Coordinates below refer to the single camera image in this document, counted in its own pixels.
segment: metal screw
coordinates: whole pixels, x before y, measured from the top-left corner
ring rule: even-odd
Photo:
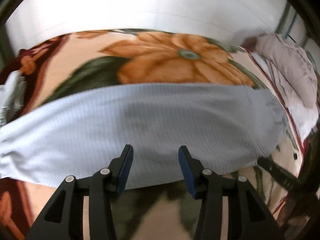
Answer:
[[[109,170],[108,168],[103,168],[103,169],[100,171],[100,173],[101,173],[102,175],[107,175],[107,174],[110,173],[110,170]]]
[[[240,175],[240,176],[238,177],[238,180],[241,181],[241,182],[246,182],[246,181],[247,181],[247,178],[246,178],[246,176],[244,176],[244,175]]]
[[[211,174],[212,174],[212,170],[210,170],[210,169],[204,169],[204,170],[202,171],[202,174],[204,174],[204,175],[211,175]]]
[[[73,182],[74,179],[75,179],[75,177],[70,175],[70,176],[66,177],[66,182]]]

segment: white wall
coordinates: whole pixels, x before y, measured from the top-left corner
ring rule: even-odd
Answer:
[[[320,48],[313,41],[313,39],[308,39],[306,45],[304,46],[306,51],[309,51],[315,60],[317,72],[320,73]]]
[[[307,30],[300,15],[297,15],[297,18],[295,19],[295,22],[292,26],[289,35],[295,40],[296,44],[298,44],[299,46],[303,44],[304,39],[307,35]]]
[[[6,23],[17,53],[82,30],[149,28],[186,32],[240,45],[273,32],[285,0],[24,0]]]

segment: maroon fabric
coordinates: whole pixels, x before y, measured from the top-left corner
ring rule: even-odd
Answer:
[[[22,185],[22,182],[14,179],[0,179],[0,200],[3,199],[5,192],[10,194],[11,219],[21,233],[26,236],[30,229],[30,220],[32,220],[32,217],[30,207],[25,205],[27,203],[27,194],[24,190],[21,190]]]
[[[55,52],[56,48],[64,41],[64,37],[66,35],[61,35],[56,38],[52,38],[50,40],[47,40],[41,44],[38,44],[37,46],[33,47],[32,49],[22,49],[20,50],[19,56],[16,57],[10,64],[8,64],[1,72],[0,75],[0,85],[3,85],[5,81],[7,80],[9,74],[12,71],[15,70],[21,70],[23,67],[23,64],[21,63],[21,60],[25,56],[29,57],[39,57],[36,60],[34,60],[36,67],[34,71],[31,74],[23,73],[23,76],[25,76],[27,81],[27,89],[24,96],[24,107],[16,114],[16,118],[21,116],[22,112],[24,111],[24,108],[28,105],[29,101],[32,98],[32,95],[35,92],[36,84],[38,79],[43,78],[44,72],[41,71],[42,67],[45,66],[45,62],[49,60],[53,53]]]

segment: ribbed fabric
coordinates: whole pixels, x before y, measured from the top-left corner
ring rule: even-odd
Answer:
[[[2,177],[57,187],[134,148],[127,189],[183,179],[178,149],[218,174],[269,156],[287,117],[269,90],[213,84],[106,87],[37,108],[0,129]]]

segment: floral blanket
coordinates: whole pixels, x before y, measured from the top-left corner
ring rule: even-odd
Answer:
[[[17,69],[28,82],[20,114],[89,89],[149,82],[246,85],[269,89],[283,104],[247,51],[199,35],[137,29],[71,33],[21,51],[14,64],[4,69],[0,83],[6,73]],[[290,127],[271,158],[298,176],[303,147],[286,112]],[[238,175],[250,180],[277,218],[287,191],[260,167],[248,167],[225,177]],[[186,192],[183,181],[128,190],[112,201],[118,239],[192,239],[199,211],[200,202]]]

